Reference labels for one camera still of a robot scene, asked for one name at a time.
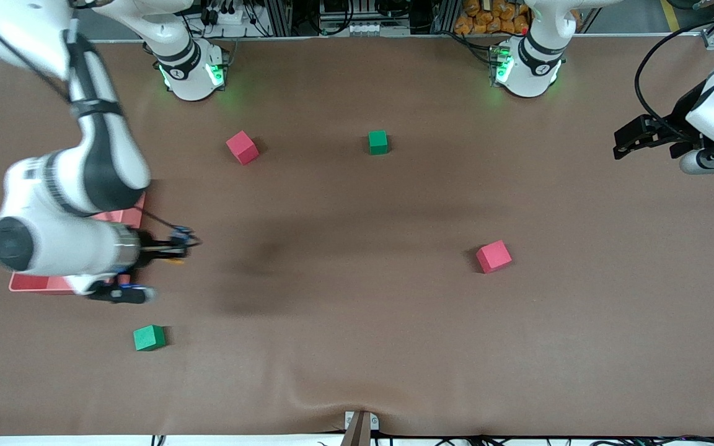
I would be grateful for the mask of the pink foam cube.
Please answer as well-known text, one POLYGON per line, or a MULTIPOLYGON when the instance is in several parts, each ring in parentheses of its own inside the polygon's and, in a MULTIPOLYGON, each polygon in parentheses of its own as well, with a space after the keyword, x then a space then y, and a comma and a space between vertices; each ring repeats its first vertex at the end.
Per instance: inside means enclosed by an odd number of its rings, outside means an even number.
POLYGON ((260 150, 256 143, 244 131, 240 131, 227 139, 226 146, 241 165, 252 163, 260 155, 260 150))
POLYGON ((513 257, 503 240, 481 246, 475 256, 484 274, 498 271, 513 262, 513 257))

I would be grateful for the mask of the brown table cover sheet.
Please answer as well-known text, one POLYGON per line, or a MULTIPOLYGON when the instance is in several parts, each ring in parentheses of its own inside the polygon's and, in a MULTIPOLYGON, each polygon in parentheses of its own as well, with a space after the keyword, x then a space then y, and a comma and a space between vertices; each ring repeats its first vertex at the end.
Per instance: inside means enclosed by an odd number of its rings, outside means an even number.
MULTIPOLYGON (((524 100, 448 38, 255 40, 196 103, 141 46, 100 45, 147 208, 202 244, 141 271, 144 305, 11 293, 0 266, 0 435, 323 432, 365 409, 395 435, 714 437, 714 175, 612 156, 654 43, 577 38, 524 100), (497 240, 513 262, 484 274, 497 240), (167 345, 136 352, 148 325, 167 345)), ((0 63, 0 205, 11 164, 78 141, 0 63)))

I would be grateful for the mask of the metal table clamp bracket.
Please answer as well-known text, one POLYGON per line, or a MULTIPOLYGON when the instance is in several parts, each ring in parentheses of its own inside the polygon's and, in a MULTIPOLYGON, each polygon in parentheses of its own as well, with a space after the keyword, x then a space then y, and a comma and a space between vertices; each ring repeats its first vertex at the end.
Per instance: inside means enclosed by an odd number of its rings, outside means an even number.
POLYGON ((375 446, 373 434, 379 432, 379 416, 368 411, 345 413, 345 434, 340 446, 375 446))

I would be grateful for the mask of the orange objects heap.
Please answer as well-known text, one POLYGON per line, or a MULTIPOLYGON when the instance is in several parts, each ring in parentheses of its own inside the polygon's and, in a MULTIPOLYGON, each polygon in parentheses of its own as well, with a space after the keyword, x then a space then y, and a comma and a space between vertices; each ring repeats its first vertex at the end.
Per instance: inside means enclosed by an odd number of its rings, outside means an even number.
POLYGON ((461 0, 461 6, 453 28, 458 35, 525 35, 532 22, 523 0, 461 0))

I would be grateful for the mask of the pink plastic bin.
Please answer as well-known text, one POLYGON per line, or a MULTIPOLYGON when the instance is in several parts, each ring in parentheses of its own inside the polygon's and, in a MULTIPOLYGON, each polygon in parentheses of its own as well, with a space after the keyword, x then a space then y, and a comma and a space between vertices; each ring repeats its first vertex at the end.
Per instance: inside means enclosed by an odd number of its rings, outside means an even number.
MULTIPOLYGON (((133 228, 141 226, 142 214, 138 209, 130 208, 124 211, 102 212, 93 216, 100 221, 110 221, 133 228)), ((40 295, 74 295, 70 282, 63 276, 25 276, 12 273, 9 279, 9 290, 14 293, 31 293, 40 295)))

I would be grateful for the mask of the white power strip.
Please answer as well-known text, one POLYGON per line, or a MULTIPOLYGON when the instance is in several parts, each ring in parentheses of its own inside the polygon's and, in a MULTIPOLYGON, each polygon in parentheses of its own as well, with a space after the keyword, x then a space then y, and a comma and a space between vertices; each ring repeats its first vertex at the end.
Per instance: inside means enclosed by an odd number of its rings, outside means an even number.
POLYGON ((205 25, 242 25, 245 18, 242 0, 210 0, 201 14, 205 25))

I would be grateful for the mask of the orange capped black push button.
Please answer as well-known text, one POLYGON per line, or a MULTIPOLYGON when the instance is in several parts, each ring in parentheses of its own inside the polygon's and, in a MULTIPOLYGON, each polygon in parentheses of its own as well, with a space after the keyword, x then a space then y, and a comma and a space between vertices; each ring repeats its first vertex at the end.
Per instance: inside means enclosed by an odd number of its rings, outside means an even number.
MULTIPOLYGON (((173 231, 171 232, 170 237, 183 237, 183 238, 191 238, 195 237, 200 239, 199 237, 196 236, 195 232, 193 229, 188 228, 188 227, 181 227, 181 226, 175 226, 173 228, 173 231)), ((183 265, 184 261, 188 258, 189 256, 168 256, 166 261, 170 263, 171 265, 183 265)))

